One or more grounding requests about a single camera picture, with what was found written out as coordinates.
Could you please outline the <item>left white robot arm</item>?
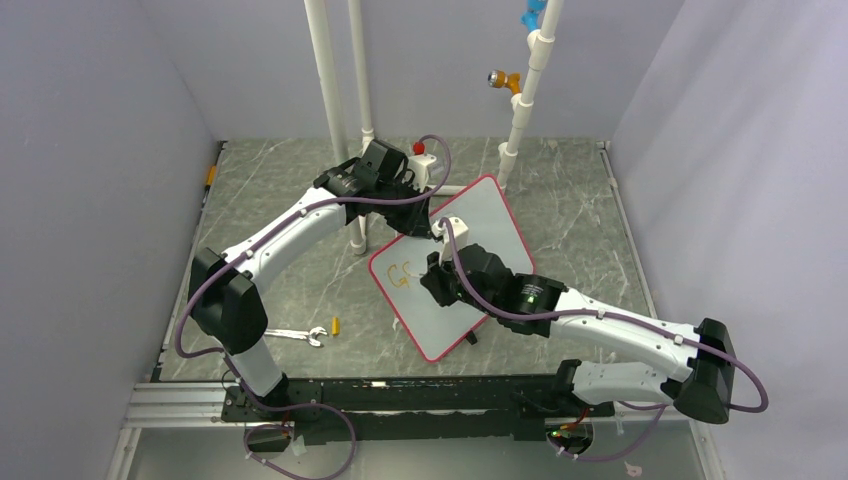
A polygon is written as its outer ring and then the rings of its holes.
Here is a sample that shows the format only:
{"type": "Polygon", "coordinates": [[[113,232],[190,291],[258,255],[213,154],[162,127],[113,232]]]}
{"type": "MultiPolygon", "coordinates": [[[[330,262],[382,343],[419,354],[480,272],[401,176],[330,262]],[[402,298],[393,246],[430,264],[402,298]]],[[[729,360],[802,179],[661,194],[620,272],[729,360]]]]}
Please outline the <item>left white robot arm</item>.
{"type": "Polygon", "coordinates": [[[422,142],[407,155],[373,140],[361,156],[322,172],[291,208],[248,239],[221,253],[195,254],[183,317],[217,341],[216,351],[250,389],[247,404],[258,417],[275,419],[291,403],[289,380],[264,340],[263,293],[317,242],[368,214],[400,235],[430,237],[429,199],[449,170],[422,142]]]}

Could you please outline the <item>red-framed whiteboard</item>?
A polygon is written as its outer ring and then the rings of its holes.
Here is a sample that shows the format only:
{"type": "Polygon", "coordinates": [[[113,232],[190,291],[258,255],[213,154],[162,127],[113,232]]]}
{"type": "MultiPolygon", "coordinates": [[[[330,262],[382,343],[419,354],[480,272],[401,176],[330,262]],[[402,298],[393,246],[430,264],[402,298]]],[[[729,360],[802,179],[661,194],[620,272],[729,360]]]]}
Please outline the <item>red-framed whiteboard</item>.
{"type": "MultiPolygon", "coordinates": [[[[429,214],[433,224],[457,216],[469,227],[468,244],[496,254],[515,273],[533,273],[535,261],[496,178],[482,176],[429,214]]],[[[483,312],[461,302],[440,307],[407,273],[425,272],[435,240],[399,236],[369,259],[369,272],[394,316],[406,329],[420,355],[441,360],[485,319],[483,312]]]]}

